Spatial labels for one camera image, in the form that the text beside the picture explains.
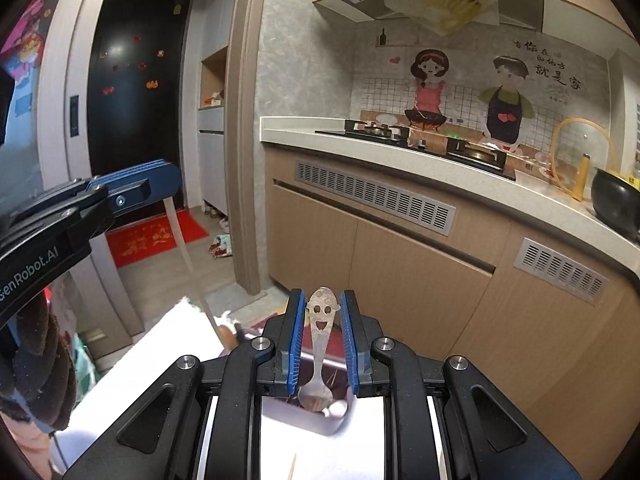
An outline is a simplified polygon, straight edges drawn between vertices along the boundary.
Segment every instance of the white door frame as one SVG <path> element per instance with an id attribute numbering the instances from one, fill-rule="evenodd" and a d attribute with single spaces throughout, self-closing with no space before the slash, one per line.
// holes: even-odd
<path id="1" fill-rule="evenodd" d="M 59 0 L 40 68 L 36 124 L 44 189 L 92 176 L 88 156 L 86 94 L 89 60 L 103 0 Z M 79 96 L 79 135 L 70 136 L 69 99 Z M 117 314 L 129 336 L 143 325 L 127 295 L 104 235 L 91 241 L 92 254 L 72 269 L 74 281 L 97 314 Z M 105 326 L 117 324 L 113 316 Z M 122 338 L 122 330 L 115 329 Z"/>

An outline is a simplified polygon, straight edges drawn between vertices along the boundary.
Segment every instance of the black door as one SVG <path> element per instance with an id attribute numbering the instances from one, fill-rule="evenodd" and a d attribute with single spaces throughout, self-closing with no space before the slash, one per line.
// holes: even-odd
<path id="1" fill-rule="evenodd" d="M 157 158 L 180 167 L 182 45 L 190 0 L 105 0 L 89 68 L 87 127 L 93 174 Z M 184 205 L 182 192 L 174 198 Z M 162 213 L 162 203 L 117 225 Z"/>

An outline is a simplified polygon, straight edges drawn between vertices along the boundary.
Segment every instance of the kitchen backsplash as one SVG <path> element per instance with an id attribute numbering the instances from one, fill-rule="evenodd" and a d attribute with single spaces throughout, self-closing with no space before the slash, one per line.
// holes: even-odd
<path id="1" fill-rule="evenodd" d="M 416 67 L 425 59 L 423 67 L 435 70 L 418 78 L 415 74 L 424 72 Z M 418 85 L 426 92 L 421 90 L 417 100 Z M 500 88 L 514 91 L 511 105 L 501 103 Z M 405 112 L 412 108 L 423 113 Z M 493 123 L 487 120 L 489 109 Z M 364 22 L 356 30 L 350 115 L 371 117 L 370 112 L 393 114 L 414 126 L 425 126 L 416 119 L 431 122 L 427 129 L 444 120 L 489 134 L 490 124 L 492 137 L 509 139 L 511 134 L 504 141 L 511 144 L 519 124 L 518 144 L 549 152 L 554 127 L 566 117 L 609 128 L 607 61 L 574 44 L 509 25 L 469 23 L 441 37 L 408 19 Z M 446 129 L 444 124 L 438 128 Z"/>

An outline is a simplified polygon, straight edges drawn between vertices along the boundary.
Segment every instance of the black apron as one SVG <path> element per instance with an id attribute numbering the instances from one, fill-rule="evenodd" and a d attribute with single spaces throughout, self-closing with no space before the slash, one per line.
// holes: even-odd
<path id="1" fill-rule="evenodd" d="M 518 104 L 511 105 L 498 99 L 501 89 L 502 87 L 498 88 L 489 101 L 489 109 L 486 113 L 486 127 L 492 139 L 513 144 L 518 140 L 518 135 L 520 134 L 522 97 L 518 92 Z"/>

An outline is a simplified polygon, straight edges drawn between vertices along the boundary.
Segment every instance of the screw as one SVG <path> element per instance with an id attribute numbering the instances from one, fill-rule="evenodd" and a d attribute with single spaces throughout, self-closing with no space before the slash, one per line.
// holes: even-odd
<path id="1" fill-rule="evenodd" d="M 394 346 L 396 346 L 396 342 L 390 337 L 380 337 L 376 339 L 376 348 L 378 350 L 391 350 Z"/>
<path id="2" fill-rule="evenodd" d="M 271 344 L 271 339 L 267 337 L 256 337 L 251 341 L 251 346 L 256 350 L 266 350 Z"/>
<path id="3" fill-rule="evenodd" d="M 192 355 L 183 355 L 182 357 L 178 357 L 175 363 L 180 370 L 188 370 L 196 365 L 196 358 Z"/>
<path id="4" fill-rule="evenodd" d="M 453 357 L 449 358 L 449 364 L 456 370 L 466 370 L 469 366 L 469 361 L 466 357 L 462 357 L 461 355 L 454 355 Z"/>

